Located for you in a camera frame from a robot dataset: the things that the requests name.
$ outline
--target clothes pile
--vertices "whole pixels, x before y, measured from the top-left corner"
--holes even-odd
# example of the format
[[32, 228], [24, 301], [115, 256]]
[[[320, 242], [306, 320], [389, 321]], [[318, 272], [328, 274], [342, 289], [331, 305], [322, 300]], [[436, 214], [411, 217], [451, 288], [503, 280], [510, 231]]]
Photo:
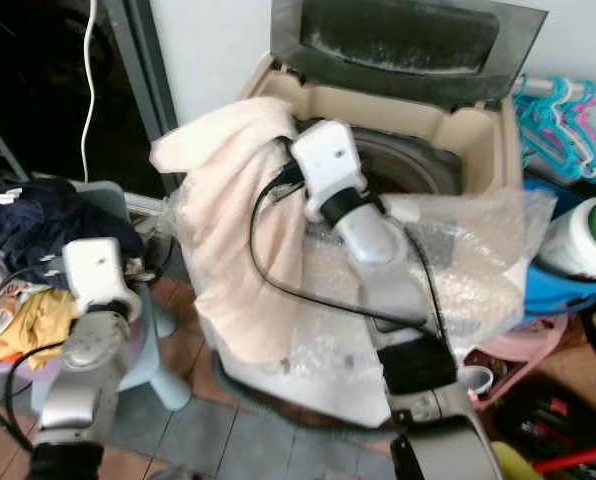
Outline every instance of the clothes pile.
[[[142, 257], [145, 245], [126, 220], [87, 202], [67, 181], [39, 179], [0, 189], [0, 362], [65, 340], [76, 304], [64, 274], [48, 275], [46, 259], [81, 238], [114, 237], [124, 259]], [[51, 349], [29, 359], [42, 368], [60, 354]]]

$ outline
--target bubble wrap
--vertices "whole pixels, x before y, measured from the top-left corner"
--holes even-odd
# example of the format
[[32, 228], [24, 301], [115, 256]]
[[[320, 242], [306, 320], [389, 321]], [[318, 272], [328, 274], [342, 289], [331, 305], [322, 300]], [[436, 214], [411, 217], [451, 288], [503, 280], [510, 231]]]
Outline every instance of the bubble wrap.
[[[391, 215], [407, 225], [423, 248], [454, 355], [520, 323], [527, 266], [555, 205], [548, 193], [503, 189], [489, 195], [387, 195]], [[359, 283], [340, 241], [310, 226], [305, 239], [309, 291], [357, 303]], [[429, 291], [415, 250], [411, 271]], [[433, 315], [431, 297], [430, 315]], [[296, 322], [290, 368], [300, 375], [349, 381], [380, 375], [381, 367], [357, 316], [305, 306]]]

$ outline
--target white wall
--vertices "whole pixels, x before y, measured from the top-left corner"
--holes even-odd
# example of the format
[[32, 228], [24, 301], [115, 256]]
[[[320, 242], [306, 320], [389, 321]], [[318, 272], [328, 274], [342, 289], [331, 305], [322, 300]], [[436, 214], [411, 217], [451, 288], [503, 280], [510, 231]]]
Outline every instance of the white wall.
[[[596, 0], [506, 1], [550, 11], [527, 59], [529, 73], [596, 80]], [[236, 98], [269, 49], [270, 5], [151, 0], [180, 123]]]

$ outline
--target tiled floor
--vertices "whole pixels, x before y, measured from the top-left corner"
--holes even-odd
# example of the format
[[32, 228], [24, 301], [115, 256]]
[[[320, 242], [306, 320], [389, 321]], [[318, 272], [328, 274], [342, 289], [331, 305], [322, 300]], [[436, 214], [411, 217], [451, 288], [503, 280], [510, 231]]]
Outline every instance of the tiled floor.
[[[195, 317], [194, 292], [184, 281], [184, 270], [168, 273], [171, 276], [155, 285], [154, 295], [176, 315], [179, 325], [172, 336], [161, 339], [161, 356], [188, 380], [194, 397], [172, 414], [148, 386], [121, 393], [101, 480], [142, 480], [167, 465], [219, 480], [314, 480], [330, 472], [350, 479], [394, 478], [385, 442], [363, 448], [297, 432], [248, 411], [224, 392], [211, 372], [211, 351]], [[327, 421], [296, 406], [276, 406], [304, 424]], [[16, 399], [16, 411], [32, 431], [29, 391]], [[22, 480], [26, 468], [26, 455], [0, 430], [0, 480]]]

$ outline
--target white cord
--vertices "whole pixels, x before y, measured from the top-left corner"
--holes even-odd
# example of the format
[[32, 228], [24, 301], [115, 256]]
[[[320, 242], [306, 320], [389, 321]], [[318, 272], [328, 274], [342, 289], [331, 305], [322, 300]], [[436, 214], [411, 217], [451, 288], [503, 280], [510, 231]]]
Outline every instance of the white cord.
[[94, 104], [96, 103], [96, 91], [94, 90], [94, 80], [91, 75], [91, 59], [89, 58], [89, 44], [91, 43], [91, 33], [96, 23], [96, 12], [98, 10], [98, 0], [89, 1], [89, 21], [87, 22], [87, 29], [85, 30], [85, 38], [83, 41], [83, 55], [85, 57], [85, 75], [87, 76], [87, 84], [89, 85], [89, 110], [87, 111], [87, 118], [85, 119], [85, 126], [82, 129], [82, 137], [80, 138], [80, 156], [82, 157], [82, 169], [84, 173], [84, 182], [89, 183], [89, 168], [87, 167], [87, 153], [85, 152], [85, 143], [87, 142], [87, 133], [89, 132], [89, 124], [91, 117], [94, 114]]

